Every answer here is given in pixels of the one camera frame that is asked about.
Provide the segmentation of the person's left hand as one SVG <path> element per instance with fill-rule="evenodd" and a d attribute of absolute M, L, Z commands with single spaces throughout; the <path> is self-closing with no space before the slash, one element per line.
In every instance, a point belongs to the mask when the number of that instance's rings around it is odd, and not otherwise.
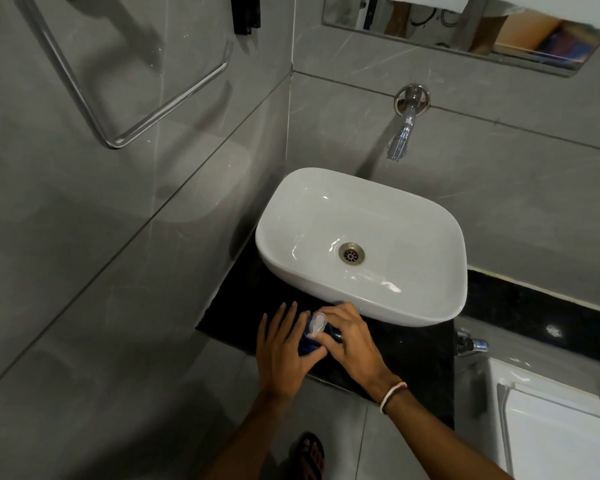
<path fill-rule="evenodd" d="M 282 322 L 291 305 L 281 304 L 272 319 L 267 322 L 267 347 L 256 351 L 261 390 L 269 389 L 296 395 L 307 373 L 303 373 L 303 357 L 298 345 L 282 344 Z M 304 332 L 309 311 L 296 314 L 296 333 L 299 340 Z"/>

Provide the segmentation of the person's right hand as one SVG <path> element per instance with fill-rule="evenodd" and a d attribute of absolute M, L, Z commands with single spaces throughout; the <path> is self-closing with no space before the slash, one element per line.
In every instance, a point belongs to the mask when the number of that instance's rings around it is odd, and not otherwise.
<path fill-rule="evenodd" d="M 385 393 L 403 380 L 384 363 L 367 323 L 352 303 L 324 306 L 318 312 L 324 313 L 328 323 L 342 334 L 342 344 L 350 364 L 349 371 L 346 371 L 348 375 L 380 404 Z"/>

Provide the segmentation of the blue bottle with white cap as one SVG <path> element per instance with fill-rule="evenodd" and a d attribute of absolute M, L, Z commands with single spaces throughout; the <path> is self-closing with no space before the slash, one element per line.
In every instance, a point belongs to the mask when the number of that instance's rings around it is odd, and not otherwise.
<path fill-rule="evenodd" d="M 315 340 L 318 333 L 325 333 L 330 336 L 337 344 L 342 343 L 342 334 L 339 329 L 328 323 L 326 315 L 321 312 L 314 313 L 308 318 L 304 332 L 299 340 L 298 354 L 306 356 L 320 348 L 320 343 Z"/>

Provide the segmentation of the person's left forearm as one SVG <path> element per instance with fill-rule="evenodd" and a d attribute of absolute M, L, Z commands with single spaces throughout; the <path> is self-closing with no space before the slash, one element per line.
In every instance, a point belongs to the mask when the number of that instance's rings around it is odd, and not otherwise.
<path fill-rule="evenodd" d="M 247 416 L 198 480 L 259 480 L 280 421 L 294 395 L 261 390 Z"/>

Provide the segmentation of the person's right forearm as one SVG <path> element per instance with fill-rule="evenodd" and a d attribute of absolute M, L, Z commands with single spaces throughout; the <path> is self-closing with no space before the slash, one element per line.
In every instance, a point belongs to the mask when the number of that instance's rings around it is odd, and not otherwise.
<path fill-rule="evenodd" d="M 385 412 L 430 480 L 514 480 L 492 460 L 465 444 L 417 402 L 407 388 L 391 398 Z"/>

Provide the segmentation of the pink white wristband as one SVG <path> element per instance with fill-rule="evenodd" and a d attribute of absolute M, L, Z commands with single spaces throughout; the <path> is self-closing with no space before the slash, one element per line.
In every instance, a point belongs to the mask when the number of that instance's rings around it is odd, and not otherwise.
<path fill-rule="evenodd" d="M 379 409 L 381 411 L 381 413 L 383 415 L 387 415 L 387 412 L 385 412 L 385 408 L 387 403 L 391 400 L 391 398 L 399 391 L 401 391 L 401 389 L 405 389 L 408 388 L 408 385 L 405 381 L 401 381 L 397 384 L 395 384 L 394 386 L 392 386 L 387 393 L 385 393 L 385 395 L 382 398 L 382 401 L 379 404 Z"/>

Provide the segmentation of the metal basin drain strainer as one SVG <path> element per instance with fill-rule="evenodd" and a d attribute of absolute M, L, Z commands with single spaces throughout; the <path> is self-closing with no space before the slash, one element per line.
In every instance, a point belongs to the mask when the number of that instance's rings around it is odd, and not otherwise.
<path fill-rule="evenodd" d="M 338 249 L 338 256 L 345 264 L 359 266 L 365 261 L 365 252 L 354 242 L 345 242 Z"/>

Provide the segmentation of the black red sandal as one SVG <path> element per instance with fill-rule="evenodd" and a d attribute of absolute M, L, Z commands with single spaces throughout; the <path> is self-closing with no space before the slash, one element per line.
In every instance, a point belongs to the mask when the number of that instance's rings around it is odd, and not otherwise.
<path fill-rule="evenodd" d="M 304 432 L 289 459 L 287 480 L 324 480 L 326 455 L 320 439 Z"/>

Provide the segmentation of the white ceramic wash basin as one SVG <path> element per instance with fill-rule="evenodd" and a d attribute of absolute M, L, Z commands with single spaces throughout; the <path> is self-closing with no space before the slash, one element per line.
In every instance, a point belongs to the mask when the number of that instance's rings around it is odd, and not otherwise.
<path fill-rule="evenodd" d="M 454 319 L 468 294 L 463 232 L 439 204 L 322 168 L 286 176 L 256 228 L 267 268 L 328 303 L 408 327 Z M 338 256 L 345 242 L 365 252 L 359 266 Z"/>

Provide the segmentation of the chrome angle valve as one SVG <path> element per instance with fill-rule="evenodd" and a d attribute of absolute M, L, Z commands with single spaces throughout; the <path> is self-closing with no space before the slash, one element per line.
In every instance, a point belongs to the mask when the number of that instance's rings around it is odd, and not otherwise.
<path fill-rule="evenodd" d="M 466 357 L 477 353 L 487 353 L 489 344 L 484 339 L 473 338 L 468 331 L 455 331 L 455 357 Z"/>

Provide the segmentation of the white toilet cistern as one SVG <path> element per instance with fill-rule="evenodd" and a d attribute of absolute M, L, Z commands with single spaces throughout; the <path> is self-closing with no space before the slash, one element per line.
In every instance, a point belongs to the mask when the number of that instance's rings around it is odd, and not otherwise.
<path fill-rule="evenodd" d="M 600 398 L 488 359 L 480 450 L 514 480 L 600 480 Z"/>

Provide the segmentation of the chrome wall tap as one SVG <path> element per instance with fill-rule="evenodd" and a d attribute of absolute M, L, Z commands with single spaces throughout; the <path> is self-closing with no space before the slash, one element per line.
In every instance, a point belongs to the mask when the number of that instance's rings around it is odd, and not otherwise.
<path fill-rule="evenodd" d="M 401 124 L 387 147 L 386 157 L 391 161 L 400 161 L 408 152 L 415 121 L 428 110 L 431 97 L 422 85 L 409 84 L 397 92 L 393 104 L 395 112 L 400 116 Z"/>

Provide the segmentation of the black wall bracket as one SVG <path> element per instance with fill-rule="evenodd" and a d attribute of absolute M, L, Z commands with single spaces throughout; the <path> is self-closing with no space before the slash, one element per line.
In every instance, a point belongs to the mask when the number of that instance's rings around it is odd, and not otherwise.
<path fill-rule="evenodd" d="M 247 36 L 252 30 L 261 28 L 260 0 L 231 0 L 233 31 Z"/>

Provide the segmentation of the wall mirror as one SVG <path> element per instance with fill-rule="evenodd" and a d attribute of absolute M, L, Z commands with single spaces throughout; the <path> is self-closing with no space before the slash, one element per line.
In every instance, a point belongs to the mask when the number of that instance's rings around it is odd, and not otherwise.
<path fill-rule="evenodd" d="M 565 77 L 600 47 L 600 0 L 324 0 L 322 23 Z"/>

